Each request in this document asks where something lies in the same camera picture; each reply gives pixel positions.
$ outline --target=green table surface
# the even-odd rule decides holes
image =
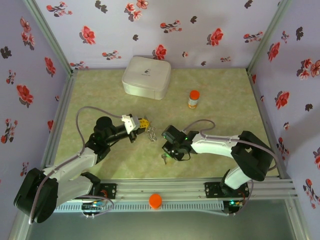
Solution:
[[[171,80],[162,100],[133,96],[125,93],[122,85],[124,70],[84,70],[77,73],[66,119],[63,125],[55,163],[60,163],[81,149],[81,139],[75,126],[78,109],[94,106],[115,115],[147,116],[155,127],[156,142],[146,133],[134,143],[123,139],[111,147],[111,152],[89,169],[100,179],[136,178],[200,178],[222,177],[228,169],[237,166],[229,157],[214,154],[193,154],[189,161],[178,162],[161,155],[166,142],[161,133],[168,125],[182,130],[198,119],[216,123],[211,135],[233,136],[243,130],[251,131],[268,144],[267,136],[244,68],[229,69],[173,69]],[[188,108],[191,90],[200,92],[198,107]],[[96,120],[104,114],[85,109],[79,115],[79,127],[87,141],[93,133]],[[112,119],[121,125],[120,119]],[[209,127],[208,122],[194,125],[190,130]],[[278,175],[277,170],[268,173]]]

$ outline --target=small bottle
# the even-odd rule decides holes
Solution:
[[[197,90],[192,90],[189,95],[188,107],[191,109],[195,109],[198,105],[200,97],[200,92]]]

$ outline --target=robotic arm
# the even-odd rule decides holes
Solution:
[[[58,167],[57,165],[44,170],[37,168],[30,170],[14,199],[14,205],[30,216],[37,190],[44,182],[32,219],[37,223],[42,223],[51,216],[60,204],[83,195],[99,195],[101,191],[100,179],[83,171],[103,160],[111,151],[111,147],[119,140],[129,138],[133,143],[137,135],[145,132],[148,126],[143,125],[145,119],[138,119],[131,114],[123,115],[121,120],[124,124],[114,126],[109,117],[100,117],[96,121],[89,140],[85,143],[84,151],[81,151],[82,154],[78,153],[66,160],[65,165],[54,173],[53,170]],[[190,131],[185,134],[169,125],[162,136],[167,140],[162,149],[177,161],[188,160],[184,159],[185,155],[189,155],[190,159],[190,154],[202,153],[233,158],[238,167],[227,171],[222,181],[218,183],[219,190],[225,197],[243,187],[250,179],[263,181],[273,159],[269,153],[258,147],[251,147],[251,151],[247,151],[250,148],[248,144],[234,142],[234,140],[241,140],[270,150],[249,131],[243,131],[239,136],[216,136],[216,139],[213,139],[215,136],[204,136],[198,131]]]
[[[221,190],[226,195],[233,190],[237,190],[251,179],[263,181],[273,160],[269,153],[257,147],[236,142],[236,140],[242,140],[272,151],[249,131],[243,131],[241,135],[235,136],[203,136],[198,131],[190,131],[185,134],[174,126],[169,125],[162,133],[162,136],[167,140],[162,149],[177,161],[189,160],[190,154],[203,153],[233,158],[238,166],[228,170],[220,183]]]
[[[71,157],[76,157],[76,160],[62,166],[45,181],[36,203],[33,216],[35,222],[42,223],[51,216],[57,206],[69,200],[83,195],[98,195],[101,190],[100,179],[83,171],[103,160],[110,152],[111,146],[119,140],[129,138],[133,143],[137,135],[145,131],[144,127],[140,127],[140,120],[136,116],[123,115],[121,120],[124,124],[114,126],[109,117],[100,117],[85,144],[83,153]],[[60,164],[42,171],[37,168],[30,170],[14,199],[14,205],[30,216],[40,183]]]

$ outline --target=floral wallpaper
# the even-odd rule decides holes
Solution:
[[[8,239],[13,202],[27,172],[40,167],[67,73],[23,1],[0,8],[0,224]]]
[[[35,2],[72,69],[125,68],[133,56],[174,68],[246,68],[279,0]]]
[[[266,124],[275,134],[273,147],[293,179],[315,240],[320,236],[318,9],[317,0],[292,1],[251,71],[253,89],[263,98],[260,107],[269,116]]]

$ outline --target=orange cap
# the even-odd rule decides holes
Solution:
[[[159,194],[152,194],[149,198],[150,207],[158,209],[162,204],[162,198]]]
[[[190,97],[192,100],[198,100],[199,97],[200,97],[200,92],[198,92],[197,90],[192,90],[192,91],[190,92],[189,97]]]

